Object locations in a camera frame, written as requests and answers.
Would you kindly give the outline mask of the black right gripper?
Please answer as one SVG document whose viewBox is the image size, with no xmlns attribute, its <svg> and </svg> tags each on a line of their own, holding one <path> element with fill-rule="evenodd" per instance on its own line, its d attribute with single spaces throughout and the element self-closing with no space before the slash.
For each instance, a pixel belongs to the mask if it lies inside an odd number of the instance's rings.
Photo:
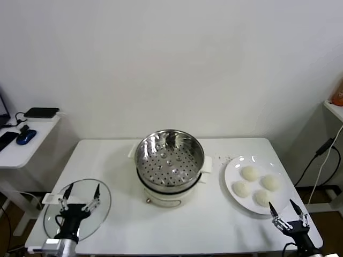
<svg viewBox="0 0 343 257">
<path fill-rule="evenodd" d="M 285 235 L 293 239 L 298 251 L 319 251 L 319 248 L 314 245 L 308 235 L 310 230 L 308 214 L 304 213 L 293 200 L 290 200 L 290 203 L 299 219 L 285 222 L 279 217 L 274 206 L 269 202 L 272 223 L 280 231 L 286 231 Z"/>
</svg>

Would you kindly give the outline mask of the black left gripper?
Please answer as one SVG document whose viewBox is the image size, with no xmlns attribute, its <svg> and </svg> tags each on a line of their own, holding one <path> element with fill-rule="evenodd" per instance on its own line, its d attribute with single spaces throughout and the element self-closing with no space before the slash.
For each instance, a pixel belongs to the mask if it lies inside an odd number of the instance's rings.
<svg viewBox="0 0 343 257">
<path fill-rule="evenodd" d="M 55 239 L 79 240 L 77 235 L 82 220 L 90 217 L 91 211 L 97 208 L 100 201 L 100 184 L 97 185 L 93 199 L 87 204 L 69 204 L 68 198 L 73 189 L 73 183 L 65 190 L 62 198 L 58 199 L 61 209 L 55 216 L 55 222 L 59 226 L 59 233 Z"/>
</svg>

